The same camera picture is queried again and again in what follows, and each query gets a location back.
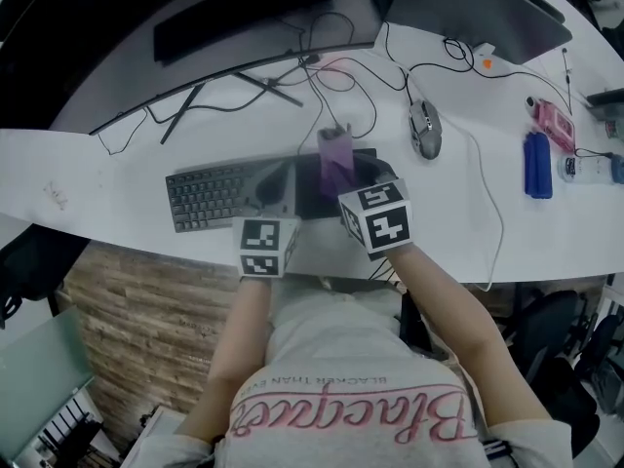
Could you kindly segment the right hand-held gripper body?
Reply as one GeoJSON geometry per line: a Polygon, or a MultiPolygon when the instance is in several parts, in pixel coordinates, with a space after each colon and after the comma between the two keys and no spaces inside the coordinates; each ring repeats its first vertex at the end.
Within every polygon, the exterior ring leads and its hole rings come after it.
{"type": "Polygon", "coordinates": [[[402,178],[341,194],[338,203],[347,232],[370,258],[412,241],[412,205],[402,178]]]}

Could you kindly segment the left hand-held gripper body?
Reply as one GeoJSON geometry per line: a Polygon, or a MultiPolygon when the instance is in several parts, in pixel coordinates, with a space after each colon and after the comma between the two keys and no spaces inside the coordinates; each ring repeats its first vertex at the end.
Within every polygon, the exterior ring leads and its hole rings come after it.
{"type": "Polygon", "coordinates": [[[232,221],[239,275],[282,278],[296,248],[301,219],[297,216],[237,216],[232,221]]]}

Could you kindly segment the purple cloth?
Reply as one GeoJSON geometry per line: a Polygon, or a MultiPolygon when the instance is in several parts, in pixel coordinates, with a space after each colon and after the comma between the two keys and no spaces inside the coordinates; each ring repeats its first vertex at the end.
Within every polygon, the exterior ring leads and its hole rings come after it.
{"type": "Polygon", "coordinates": [[[331,199],[355,188],[351,126],[336,124],[317,133],[321,168],[321,193],[331,199]]]}

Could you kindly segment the black keyboard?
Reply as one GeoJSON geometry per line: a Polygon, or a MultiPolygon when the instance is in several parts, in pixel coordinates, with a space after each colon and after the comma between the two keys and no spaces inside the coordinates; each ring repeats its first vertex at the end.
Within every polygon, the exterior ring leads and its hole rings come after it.
{"type": "Polygon", "coordinates": [[[165,178],[177,233],[229,227],[235,216],[283,215],[282,209],[248,206],[248,181],[262,167],[278,160],[296,161],[295,215],[304,221],[340,216],[336,199],[320,190],[321,168],[317,154],[268,159],[234,160],[195,167],[165,178]]]}

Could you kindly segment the person's right forearm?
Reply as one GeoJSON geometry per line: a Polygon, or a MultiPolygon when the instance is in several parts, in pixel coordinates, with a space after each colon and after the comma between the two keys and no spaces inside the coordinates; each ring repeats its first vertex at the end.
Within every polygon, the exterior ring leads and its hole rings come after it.
{"type": "Polygon", "coordinates": [[[489,427],[549,420],[483,304],[414,244],[388,250],[414,304],[474,381],[489,427]]]}

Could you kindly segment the person's left forearm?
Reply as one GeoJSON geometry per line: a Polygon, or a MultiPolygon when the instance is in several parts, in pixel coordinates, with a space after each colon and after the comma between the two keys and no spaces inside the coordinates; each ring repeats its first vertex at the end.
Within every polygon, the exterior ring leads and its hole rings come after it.
{"type": "Polygon", "coordinates": [[[264,367],[270,306],[269,280],[245,278],[240,282],[213,354],[204,391],[176,429],[178,435],[209,443],[227,433],[238,391],[264,367]]]}

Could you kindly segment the grey computer mouse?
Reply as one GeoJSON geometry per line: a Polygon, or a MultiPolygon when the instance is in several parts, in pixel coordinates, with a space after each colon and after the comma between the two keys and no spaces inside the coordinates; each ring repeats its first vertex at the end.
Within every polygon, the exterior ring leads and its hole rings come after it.
{"type": "Polygon", "coordinates": [[[435,160],[442,147],[442,124],[436,107],[419,99],[409,109],[410,141],[415,152],[428,161],[435,160]]]}

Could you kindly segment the black monitor stand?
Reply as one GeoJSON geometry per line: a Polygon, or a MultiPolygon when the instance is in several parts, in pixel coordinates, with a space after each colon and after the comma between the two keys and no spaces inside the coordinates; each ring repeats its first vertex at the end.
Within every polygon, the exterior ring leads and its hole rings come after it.
{"type": "Polygon", "coordinates": [[[242,73],[242,72],[236,72],[233,74],[233,77],[242,80],[245,83],[248,83],[252,86],[255,86],[257,88],[260,89],[260,92],[253,97],[251,100],[247,101],[246,103],[240,105],[240,106],[236,106],[236,107],[222,107],[222,106],[215,106],[215,105],[204,105],[204,104],[193,104],[192,101],[196,98],[196,96],[198,96],[202,89],[203,86],[199,85],[197,87],[194,87],[191,90],[191,93],[189,94],[189,96],[185,99],[184,103],[182,104],[181,108],[179,109],[179,111],[173,115],[173,118],[171,119],[171,124],[169,125],[169,127],[166,129],[164,135],[162,136],[162,138],[160,139],[159,143],[161,145],[164,145],[167,140],[170,138],[171,134],[174,132],[176,126],[179,124],[180,120],[182,119],[182,117],[186,114],[187,111],[192,110],[192,109],[199,109],[199,110],[209,110],[209,111],[214,111],[214,112],[220,112],[220,113],[234,113],[234,112],[238,112],[241,111],[249,106],[251,106],[253,103],[255,103],[256,101],[258,101],[262,96],[264,96],[265,94],[270,94],[273,95],[277,98],[280,98],[282,100],[285,100],[286,102],[291,103],[292,105],[302,108],[304,106],[304,103],[294,97],[291,97],[287,94],[284,94],[282,91],[280,91],[274,84],[274,82],[262,82],[252,76],[250,76],[249,74],[246,73],[242,73]]]}

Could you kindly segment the white printed t-shirt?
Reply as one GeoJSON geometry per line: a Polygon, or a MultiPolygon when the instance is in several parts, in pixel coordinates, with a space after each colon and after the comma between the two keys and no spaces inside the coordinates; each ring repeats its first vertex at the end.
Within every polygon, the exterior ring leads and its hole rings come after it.
{"type": "Polygon", "coordinates": [[[390,298],[280,285],[224,438],[151,436],[132,468],[573,468],[564,423],[486,427],[468,376],[398,337],[390,298]]]}

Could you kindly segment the blue folded pouch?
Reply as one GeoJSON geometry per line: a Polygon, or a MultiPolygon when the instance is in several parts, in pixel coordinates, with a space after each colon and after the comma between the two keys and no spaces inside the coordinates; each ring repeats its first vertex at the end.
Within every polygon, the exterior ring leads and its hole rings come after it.
{"type": "Polygon", "coordinates": [[[553,197],[549,139],[542,133],[528,133],[524,144],[525,194],[532,199],[553,197]]]}

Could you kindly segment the pink handheld device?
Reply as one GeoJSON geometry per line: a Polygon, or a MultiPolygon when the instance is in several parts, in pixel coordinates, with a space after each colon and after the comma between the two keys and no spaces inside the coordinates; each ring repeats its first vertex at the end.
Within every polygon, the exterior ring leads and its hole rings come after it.
{"type": "Polygon", "coordinates": [[[526,110],[535,126],[555,142],[562,151],[574,152],[574,125],[559,107],[543,98],[527,97],[526,110]]]}

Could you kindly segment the thin black rod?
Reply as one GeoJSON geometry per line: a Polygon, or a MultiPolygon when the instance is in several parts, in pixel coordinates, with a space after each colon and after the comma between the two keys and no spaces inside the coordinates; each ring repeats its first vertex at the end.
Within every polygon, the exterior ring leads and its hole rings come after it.
{"type": "Polygon", "coordinates": [[[573,110],[572,110],[572,99],[571,99],[571,80],[570,80],[570,69],[568,67],[568,61],[567,61],[567,48],[563,47],[562,48],[562,58],[563,58],[563,62],[564,62],[564,67],[565,67],[565,84],[566,84],[566,93],[567,93],[567,110],[570,114],[570,116],[573,115],[573,110]]]}

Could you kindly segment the curved black monitor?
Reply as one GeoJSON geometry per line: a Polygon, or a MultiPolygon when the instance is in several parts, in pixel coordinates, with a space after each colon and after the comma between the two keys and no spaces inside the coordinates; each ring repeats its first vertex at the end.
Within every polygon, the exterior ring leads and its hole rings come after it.
{"type": "Polygon", "coordinates": [[[92,134],[203,81],[366,46],[371,0],[2,0],[0,129],[92,134]]]}

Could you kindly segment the frosted glass panel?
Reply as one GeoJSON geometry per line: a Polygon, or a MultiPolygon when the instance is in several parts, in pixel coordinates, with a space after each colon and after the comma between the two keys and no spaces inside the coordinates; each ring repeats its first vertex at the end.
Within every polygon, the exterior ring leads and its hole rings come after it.
{"type": "Polygon", "coordinates": [[[75,307],[0,350],[0,456],[16,460],[93,377],[75,307]]]}

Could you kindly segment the white bracket with orange dot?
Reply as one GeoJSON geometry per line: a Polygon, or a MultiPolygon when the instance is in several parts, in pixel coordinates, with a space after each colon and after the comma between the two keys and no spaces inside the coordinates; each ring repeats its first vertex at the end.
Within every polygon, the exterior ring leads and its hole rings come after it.
{"type": "Polygon", "coordinates": [[[497,57],[495,48],[490,43],[482,43],[472,48],[474,68],[486,76],[493,77],[507,74],[511,71],[510,65],[497,57]]]}

